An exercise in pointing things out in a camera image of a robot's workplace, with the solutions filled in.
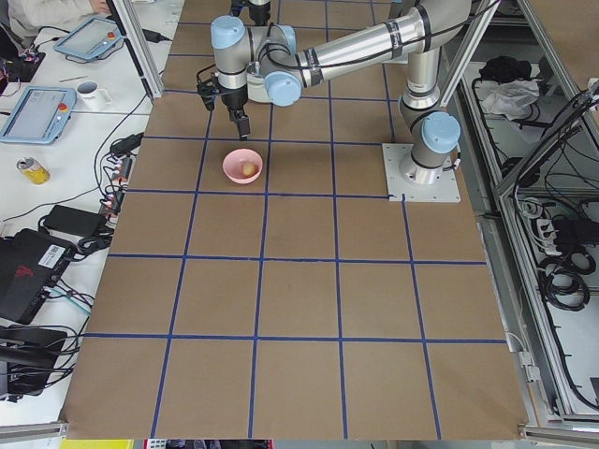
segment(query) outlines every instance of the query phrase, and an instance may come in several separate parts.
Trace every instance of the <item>metal mounting plate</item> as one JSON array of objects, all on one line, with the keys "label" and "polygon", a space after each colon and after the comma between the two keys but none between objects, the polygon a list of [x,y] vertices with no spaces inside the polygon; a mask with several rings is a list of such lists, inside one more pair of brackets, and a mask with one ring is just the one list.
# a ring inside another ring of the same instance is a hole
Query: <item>metal mounting plate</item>
[{"label": "metal mounting plate", "polygon": [[412,150],[411,144],[383,144],[385,173],[387,175],[387,191],[390,201],[414,203],[459,203],[460,191],[453,170],[444,171],[434,185],[414,185],[406,181],[400,174],[400,161]]}]

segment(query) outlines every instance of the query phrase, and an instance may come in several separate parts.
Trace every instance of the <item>blue joint cap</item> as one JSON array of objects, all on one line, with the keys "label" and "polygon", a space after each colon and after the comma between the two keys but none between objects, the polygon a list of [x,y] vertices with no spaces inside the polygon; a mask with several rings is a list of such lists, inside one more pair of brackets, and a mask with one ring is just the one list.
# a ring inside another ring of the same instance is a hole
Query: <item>blue joint cap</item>
[{"label": "blue joint cap", "polygon": [[292,54],[297,52],[298,45],[297,45],[297,40],[296,40],[296,32],[294,31],[294,29],[292,27],[290,27],[289,25],[277,25],[277,26],[285,35],[285,39],[287,39],[289,51],[291,51]]},{"label": "blue joint cap", "polygon": [[228,49],[237,44],[245,34],[245,25],[239,17],[221,16],[210,25],[212,47],[217,50]]},{"label": "blue joint cap", "polygon": [[291,106],[300,99],[301,83],[287,72],[271,72],[264,78],[270,100],[276,106]]},{"label": "blue joint cap", "polygon": [[447,154],[456,148],[460,132],[458,121],[446,112],[434,112],[422,124],[424,143],[438,154]]}]

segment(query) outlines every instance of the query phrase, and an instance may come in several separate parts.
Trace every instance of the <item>white mug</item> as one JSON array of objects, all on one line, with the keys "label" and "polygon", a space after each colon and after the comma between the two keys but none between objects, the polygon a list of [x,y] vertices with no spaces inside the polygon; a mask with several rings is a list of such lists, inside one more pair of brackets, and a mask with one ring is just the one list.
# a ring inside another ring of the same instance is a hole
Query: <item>white mug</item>
[{"label": "white mug", "polygon": [[98,87],[95,81],[84,81],[77,86],[77,94],[83,100],[87,107],[98,112],[112,103],[109,91]]}]

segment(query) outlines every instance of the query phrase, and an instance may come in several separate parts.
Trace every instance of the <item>white table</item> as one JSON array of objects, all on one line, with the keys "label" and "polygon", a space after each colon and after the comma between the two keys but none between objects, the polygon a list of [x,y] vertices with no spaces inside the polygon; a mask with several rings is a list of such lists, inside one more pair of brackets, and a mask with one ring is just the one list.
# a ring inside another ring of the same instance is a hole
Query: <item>white table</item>
[{"label": "white table", "polygon": [[[182,6],[183,0],[156,0],[154,3],[137,3],[135,4],[135,10],[138,13],[139,23],[142,27],[157,31],[168,38],[173,38],[177,26],[177,23],[174,22],[175,14],[181,13]],[[45,42],[53,37],[64,35],[60,31],[44,29],[37,37],[36,43]],[[30,83],[21,84],[19,92],[12,96],[0,97],[0,110],[10,112],[21,97],[24,87],[27,85],[76,88],[81,82],[94,80],[100,87],[107,89],[112,97],[112,103],[103,110],[105,113],[127,113],[135,107],[139,99],[144,95],[143,85],[139,80],[131,56],[125,46],[105,60],[93,61],[88,64],[78,64],[68,61],[62,53],[54,51],[52,48],[54,43],[46,42],[40,46],[39,50],[46,53],[46,58],[41,63],[39,70]],[[159,43],[148,42],[152,57],[159,71],[165,67],[170,44],[169,41]],[[61,80],[69,80],[82,76],[86,78],[61,82]],[[19,83],[12,82],[5,90],[5,95],[11,95],[18,89]],[[90,111],[82,101],[78,101],[73,110]],[[149,99],[146,99],[136,113],[149,114],[151,110],[152,103]]]},{"label": "white table", "polygon": [[[144,28],[172,38],[183,2],[184,0],[156,0],[150,4],[135,4],[135,8]],[[43,30],[37,42],[61,34]],[[79,102],[63,134],[51,145],[0,144],[0,220],[27,212],[39,204],[58,202],[93,188],[94,156],[98,147],[114,126],[145,95],[126,49],[112,54],[104,61],[79,65],[65,60],[62,54],[51,48],[52,44],[49,42],[41,47],[47,56],[31,85],[75,87],[84,80],[95,80],[101,87],[109,90],[113,104],[102,112],[90,112]],[[162,70],[168,57],[170,42],[148,45],[158,69]],[[60,82],[78,76],[88,78]],[[13,92],[15,87],[14,83],[9,85],[6,94]],[[11,111],[19,97],[20,94],[0,97],[0,110]],[[109,138],[101,154],[108,150],[110,143],[116,138],[143,131],[151,109],[152,103],[146,99]],[[0,125],[6,120],[6,116],[0,116]],[[35,157],[50,171],[51,180],[42,185],[34,185],[19,173],[15,165],[24,156]],[[98,211],[100,198],[100,193],[95,190],[66,205],[81,210]],[[37,229],[39,218],[50,210],[51,206],[46,206],[22,218],[0,224],[0,236],[14,235],[25,227]],[[76,237],[66,235],[60,237],[77,240]],[[105,250],[89,256],[83,262],[72,263],[63,279],[76,290],[94,295],[107,254],[108,251]],[[42,306],[32,325],[64,325],[79,330],[85,318],[86,315],[69,302],[51,300]],[[10,324],[7,320],[0,319],[0,326]],[[0,402],[0,427],[56,421],[65,400],[69,381],[70,378],[64,379],[38,397],[25,397],[17,403]]]},{"label": "white table", "polygon": [[[26,212],[41,203],[61,201],[94,187],[94,155],[112,128],[124,117],[123,114],[73,113],[65,132],[51,145],[0,144],[0,220]],[[145,129],[148,115],[131,115],[109,139],[102,153],[116,138],[123,138]],[[34,156],[51,173],[51,180],[34,185],[15,167],[24,156]],[[96,191],[66,203],[70,207],[97,212],[100,194]],[[37,221],[47,214],[51,206],[40,208],[20,219],[8,222],[3,236],[14,235],[20,229],[37,229]],[[75,237],[61,238],[77,241]],[[95,294],[108,251],[89,256],[83,262],[72,263],[63,279],[76,290]],[[32,325],[66,325],[79,330],[86,315],[67,301],[47,301]],[[0,326],[10,322],[0,319]],[[47,389],[39,397],[25,397],[19,402],[0,402],[0,426],[38,424],[54,421],[65,400],[69,379]]]}]

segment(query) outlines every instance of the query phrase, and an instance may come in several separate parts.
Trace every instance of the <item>person's arm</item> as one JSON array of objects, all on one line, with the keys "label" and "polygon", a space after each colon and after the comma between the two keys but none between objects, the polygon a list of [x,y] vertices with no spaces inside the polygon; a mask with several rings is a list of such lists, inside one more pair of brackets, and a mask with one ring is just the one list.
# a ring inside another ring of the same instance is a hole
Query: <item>person's arm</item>
[{"label": "person's arm", "polygon": [[8,0],[11,21],[29,32],[44,25],[60,26],[94,12],[90,0]]}]

